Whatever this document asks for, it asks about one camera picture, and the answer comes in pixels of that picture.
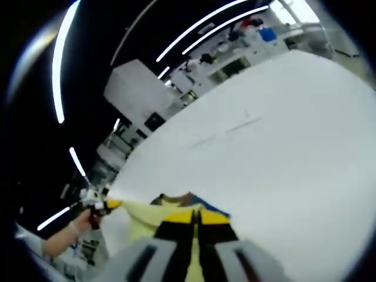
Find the blue cloth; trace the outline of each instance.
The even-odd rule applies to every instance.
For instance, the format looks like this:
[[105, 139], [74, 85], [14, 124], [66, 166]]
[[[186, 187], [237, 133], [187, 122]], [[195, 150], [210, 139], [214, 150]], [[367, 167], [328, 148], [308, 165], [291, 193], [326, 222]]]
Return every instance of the blue cloth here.
[[276, 33], [271, 28], [262, 28], [258, 30], [258, 32], [265, 42], [270, 42], [277, 39]]
[[204, 207], [205, 207], [205, 209], [211, 210], [213, 212], [217, 212], [217, 213], [220, 213], [220, 214], [223, 214], [228, 219], [230, 218], [230, 214], [229, 213], [226, 213], [226, 212], [224, 212], [224, 211], [222, 211], [220, 209], [217, 209], [216, 207], [212, 206], [211, 204], [209, 204], [205, 200], [201, 199], [199, 196], [196, 196], [195, 194], [192, 194], [192, 198], [191, 198], [191, 201], [190, 201], [190, 206], [192, 206], [194, 204], [203, 204]]

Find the led light strip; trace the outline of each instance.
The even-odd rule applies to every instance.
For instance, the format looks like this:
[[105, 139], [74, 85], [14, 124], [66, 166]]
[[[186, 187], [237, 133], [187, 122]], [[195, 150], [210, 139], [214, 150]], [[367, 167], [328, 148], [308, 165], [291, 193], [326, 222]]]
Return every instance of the led light strip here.
[[75, 17], [78, 4], [80, 0], [74, 2], [66, 12], [63, 22], [56, 38], [55, 49], [53, 50], [53, 59], [52, 59], [52, 93], [53, 93], [53, 102], [55, 104], [56, 116], [58, 117], [58, 122], [64, 122], [64, 112], [63, 104], [61, 101], [61, 61], [63, 58], [63, 50], [66, 36], [68, 35], [68, 30], [71, 27], [73, 18]]
[[200, 42], [204, 41], [206, 38], [208, 38], [210, 35], [212, 35], [213, 33], [219, 31], [221, 28], [224, 28], [226, 25], [229, 25], [230, 23], [232, 22], [235, 22], [241, 18], [244, 18], [245, 16], [248, 16], [248, 15], [251, 15], [251, 14], [254, 14], [254, 13], [257, 13], [257, 12], [261, 12], [263, 10], [266, 10], [267, 8], [269, 8], [268, 5], [266, 6], [262, 6], [262, 7], [259, 7], [257, 9], [253, 9], [253, 10], [250, 10], [248, 12], [245, 12], [239, 16], [236, 16], [235, 18], [232, 18], [232, 19], [229, 19], [227, 22], [224, 22], [223, 24], [217, 26], [216, 28], [212, 29], [211, 31], [209, 31], [207, 34], [205, 34], [204, 36], [200, 37], [197, 41], [195, 41], [192, 45], [190, 45], [187, 49], [185, 49], [182, 54], [185, 55], [187, 54], [190, 50], [192, 50], [196, 45], [198, 45]]
[[169, 69], [170, 69], [169, 66], [166, 67], [166, 68], [163, 70], [163, 72], [160, 73], [160, 75], [158, 76], [158, 79], [161, 79], [161, 78], [166, 74], [166, 72], [169, 71]]
[[216, 9], [215, 11], [211, 12], [210, 14], [208, 14], [207, 16], [203, 17], [201, 20], [199, 20], [198, 22], [196, 22], [194, 25], [192, 25], [190, 28], [188, 28], [187, 30], [185, 30], [182, 34], [180, 34], [159, 56], [158, 58], [156, 59], [156, 62], [159, 62], [160, 60], [162, 60], [162, 58], [164, 56], [166, 56], [166, 54], [168, 52], [170, 52], [170, 50], [180, 41], [182, 40], [188, 33], [190, 33], [192, 30], [194, 30], [195, 28], [197, 28], [199, 25], [201, 25], [203, 22], [206, 22], [208, 19], [212, 18], [213, 16], [219, 14], [220, 12], [223, 12], [224, 10], [226, 9], [229, 9], [230, 7], [232, 6], [235, 6], [237, 4], [240, 4], [242, 2], [246, 2], [248, 0], [236, 0], [236, 1], [233, 1], [231, 3], [228, 3], [226, 4], [225, 6], [222, 6], [221, 8], [219, 9]]
[[74, 150], [73, 147], [70, 147], [70, 148], [69, 148], [69, 153], [71, 153], [70, 155], [72, 156], [72, 159], [73, 159], [73, 161], [75, 162], [75, 165], [76, 165], [76, 167], [78, 168], [78, 170], [80, 171], [81, 175], [82, 175], [83, 177], [85, 177], [85, 176], [86, 176], [86, 173], [85, 173], [85, 171], [83, 170], [83, 168], [82, 168], [82, 166], [81, 166], [81, 163], [80, 163], [80, 161], [78, 160], [78, 157], [77, 157], [77, 155], [76, 155], [76, 151]]
[[45, 222], [41, 223], [36, 229], [37, 231], [40, 231], [42, 230], [43, 228], [45, 228], [47, 225], [49, 225], [51, 222], [53, 222], [55, 219], [57, 219], [58, 217], [62, 216], [63, 214], [65, 214], [68, 210], [70, 209], [70, 207], [66, 207], [65, 209], [59, 211], [58, 213], [56, 213], [54, 216], [51, 216], [49, 219], [47, 219]]
[[120, 119], [117, 119], [115, 122], [115, 125], [113, 126], [113, 130], [116, 130], [118, 128], [119, 123], [120, 123]]

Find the white table surface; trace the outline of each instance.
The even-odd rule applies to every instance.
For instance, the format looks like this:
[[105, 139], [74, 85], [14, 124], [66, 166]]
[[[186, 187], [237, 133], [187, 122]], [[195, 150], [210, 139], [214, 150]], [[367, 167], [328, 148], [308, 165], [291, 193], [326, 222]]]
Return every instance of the white table surface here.
[[[374, 91], [332, 61], [291, 51], [249, 68], [168, 120], [109, 195], [150, 202], [191, 191], [232, 215], [295, 281], [339, 281], [376, 222]], [[102, 224], [110, 253], [128, 220]]]

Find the person's arm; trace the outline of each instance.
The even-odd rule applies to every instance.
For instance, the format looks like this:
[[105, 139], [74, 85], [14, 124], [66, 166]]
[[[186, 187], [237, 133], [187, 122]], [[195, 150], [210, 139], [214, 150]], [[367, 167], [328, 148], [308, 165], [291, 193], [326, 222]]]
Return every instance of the person's arm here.
[[85, 230], [91, 228], [89, 218], [90, 210], [85, 210], [64, 229], [44, 240], [43, 254], [51, 258], [62, 254]]

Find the white sleeve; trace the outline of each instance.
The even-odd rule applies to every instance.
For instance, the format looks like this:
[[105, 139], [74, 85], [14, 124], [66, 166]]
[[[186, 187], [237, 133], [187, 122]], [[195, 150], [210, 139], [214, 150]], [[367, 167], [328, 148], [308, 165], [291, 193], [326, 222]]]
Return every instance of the white sleeve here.
[[43, 257], [43, 239], [17, 224], [16, 239], [21, 239], [39, 257]]

